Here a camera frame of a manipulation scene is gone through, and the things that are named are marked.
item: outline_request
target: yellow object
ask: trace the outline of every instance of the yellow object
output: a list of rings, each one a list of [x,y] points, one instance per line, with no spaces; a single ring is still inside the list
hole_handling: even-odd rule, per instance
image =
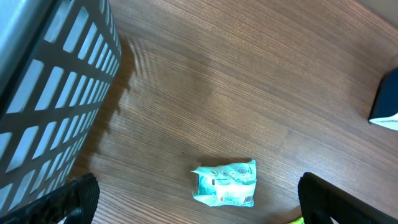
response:
[[[291,222],[291,223],[289,223],[289,224],[304,224],[304,218],[301,217],[301,218],[299,218],[298,220],[296,220],[296,221],[294,221],[294,222]]]

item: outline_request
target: gray plastic basket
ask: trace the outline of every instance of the gray plastic basket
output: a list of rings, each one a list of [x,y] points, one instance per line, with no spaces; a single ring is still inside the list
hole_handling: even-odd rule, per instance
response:
[[[64,184],[121,46],[106,0],[0,4],[1,217]]]

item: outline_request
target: wood grain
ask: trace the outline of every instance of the wood grain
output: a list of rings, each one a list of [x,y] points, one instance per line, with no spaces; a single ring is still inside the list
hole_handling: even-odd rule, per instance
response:
[[[370,126],[398,31],[352,0],[111,0],[121,68],[70,178],[95,223],[283,223],[313,172],[398,218],[397,133]],[[254,208],[192,198],[197,166],[257,160]]]

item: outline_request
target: light blue packaging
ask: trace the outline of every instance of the light blue packaging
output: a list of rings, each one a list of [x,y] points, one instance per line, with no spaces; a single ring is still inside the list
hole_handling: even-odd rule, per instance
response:
[[[256,189],[256,161],[234,163],[218,167],[198,167],[197,190],[193,198],[211,207],[234,205],[254,206]]]

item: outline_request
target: plastic wrapper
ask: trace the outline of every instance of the plastic wrapper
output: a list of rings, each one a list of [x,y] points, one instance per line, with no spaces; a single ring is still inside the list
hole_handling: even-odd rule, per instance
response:
[[[234,205],[254,206],[256,161],[233,163],[218,167],[198,167],[197,193],[193,198],[211,207]]]

